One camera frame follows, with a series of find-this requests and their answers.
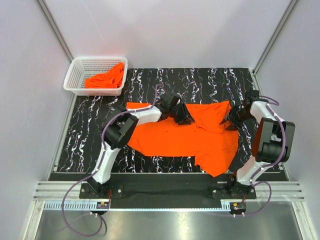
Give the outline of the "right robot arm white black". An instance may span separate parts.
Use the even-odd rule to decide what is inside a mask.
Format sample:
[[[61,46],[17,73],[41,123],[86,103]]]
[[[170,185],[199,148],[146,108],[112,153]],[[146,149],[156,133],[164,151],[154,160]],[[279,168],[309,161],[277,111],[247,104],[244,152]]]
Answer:
[[[249,160],[228,180],[222,192],[231,198],[241,198],[255,191],[258,178],[268,169],[289,159],[295,124],[279,117],[271,108],[278,105],[266,98],[246,99],[234,106],[220,122],[226,131],[239,130],[241,124],[254,118],[258,129],[253,139]]]

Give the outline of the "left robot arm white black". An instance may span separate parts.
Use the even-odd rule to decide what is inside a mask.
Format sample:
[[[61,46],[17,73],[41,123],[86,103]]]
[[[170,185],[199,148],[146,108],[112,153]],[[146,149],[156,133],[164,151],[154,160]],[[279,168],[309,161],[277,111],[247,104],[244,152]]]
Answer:
[[[125,147],[137,126],[172,118],[178,125],[195,122],[185,103],[158,101],[141,108],[117,107],[110,115],[101,133],[101,149],[91,177],[87,179],[90,192],[97,198],[108,193],[108,181],[114,162]]]

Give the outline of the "orange t shirt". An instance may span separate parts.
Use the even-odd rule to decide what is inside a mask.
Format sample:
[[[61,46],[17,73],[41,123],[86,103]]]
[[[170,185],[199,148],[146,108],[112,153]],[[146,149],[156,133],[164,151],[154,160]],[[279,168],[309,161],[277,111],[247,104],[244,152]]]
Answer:
[[[238,151],[238,131],[221,124],[231,110],[228,101],[186,105],[195,122],[178,125],[169,117],[135,128],[128,146],[147,157],[194,157],[195,165],[213,177],[224,174]]]

